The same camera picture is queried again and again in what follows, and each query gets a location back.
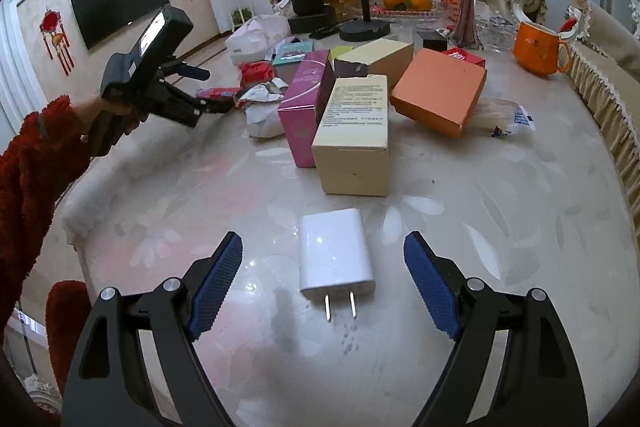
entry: red fuzzy sleeve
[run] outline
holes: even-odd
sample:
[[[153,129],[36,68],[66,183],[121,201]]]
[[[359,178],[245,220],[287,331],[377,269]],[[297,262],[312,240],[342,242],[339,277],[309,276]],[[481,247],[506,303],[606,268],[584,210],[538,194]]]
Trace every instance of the red fuzzy sleeve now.
[[[40,254],[56,200],[89,166],[68,96],[25,118],[0,156],[0,325]]]

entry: white plastic bag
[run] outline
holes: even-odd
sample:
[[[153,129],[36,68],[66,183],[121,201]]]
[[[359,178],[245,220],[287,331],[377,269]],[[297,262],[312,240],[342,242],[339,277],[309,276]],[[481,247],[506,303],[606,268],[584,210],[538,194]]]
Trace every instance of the white plastic bag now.
[[[274,138],[284,134],[278,116],[280,100],[277,102],[252,103],[244,110],[246,128],[254,138]]]
[[[284,134],[278,108],[286,89],[287,84],[276,77],[271,82],[253,87],[240,98],[240,102],[246,103],[243,109],[249,136],[274,138]]]
[[[263,60],[269,48],[291,35],[289,22],[281,15],[258,15],[240,26],[226,40],[235,64]]]

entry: blue textured gripper pad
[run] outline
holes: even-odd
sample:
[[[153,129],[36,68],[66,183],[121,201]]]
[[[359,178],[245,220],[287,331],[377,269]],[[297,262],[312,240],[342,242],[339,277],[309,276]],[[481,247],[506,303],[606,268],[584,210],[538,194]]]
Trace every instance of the blue textured gripper pad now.
[[[236,235],[213,265],[209,274],[191,299],[191,320],[187,329],[197,340],[204,331],[213,327],[213,322],[224,302],[229,286],[242,264],[242,239]]]
[[[456,296],[413,235],[404,240],[404,262],[436,327],[458,340],[462,325],[456,313]]]

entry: person's hand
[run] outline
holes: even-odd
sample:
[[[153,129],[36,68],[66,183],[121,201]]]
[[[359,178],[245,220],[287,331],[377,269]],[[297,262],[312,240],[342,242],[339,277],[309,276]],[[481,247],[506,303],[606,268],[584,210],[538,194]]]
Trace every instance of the person's hand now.
[[[73,103],[71,109],[81,122],[81,134],[89,134],[94,120],[102,111],[107,111],[119,116],[131,115],[132,118],[127,119],[127,135],[137,129],[140,122],[146,121],[148,117],[148,114],[138,115],[138,112],[133,111],[132,107],[128,104],[109,102],[100,96],[95,96],[84,102]]]

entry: sofa cushion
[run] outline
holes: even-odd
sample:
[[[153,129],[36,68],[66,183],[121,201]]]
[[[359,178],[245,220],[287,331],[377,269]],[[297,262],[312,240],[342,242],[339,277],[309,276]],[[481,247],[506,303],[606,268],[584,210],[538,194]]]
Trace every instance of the sofa cushion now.
[[[640,82],[640,41],[597,4],[574,0],[572,6],[582,12],[578,39]]]

